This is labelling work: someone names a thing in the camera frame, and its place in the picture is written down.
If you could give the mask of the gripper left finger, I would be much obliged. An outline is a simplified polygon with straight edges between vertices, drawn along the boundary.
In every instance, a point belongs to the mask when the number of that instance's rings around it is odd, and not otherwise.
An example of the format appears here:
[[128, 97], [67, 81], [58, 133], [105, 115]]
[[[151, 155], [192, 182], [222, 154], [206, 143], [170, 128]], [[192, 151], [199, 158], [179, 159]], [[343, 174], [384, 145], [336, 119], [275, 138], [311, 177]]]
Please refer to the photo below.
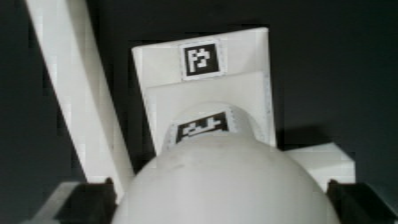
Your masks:
[[62, 182], [32, 218], [18, 224], [110, 224], [115, 212], [112, 179]]

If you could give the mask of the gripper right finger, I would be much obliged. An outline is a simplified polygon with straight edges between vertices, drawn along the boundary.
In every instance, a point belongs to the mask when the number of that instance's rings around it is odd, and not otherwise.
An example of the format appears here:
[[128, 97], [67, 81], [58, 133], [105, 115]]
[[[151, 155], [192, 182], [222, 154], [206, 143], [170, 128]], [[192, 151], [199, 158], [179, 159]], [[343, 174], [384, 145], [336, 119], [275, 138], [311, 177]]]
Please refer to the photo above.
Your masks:
[[398, 214], [366, 183], [330, 180], [327, 197], [341, 224], [398, 224]]

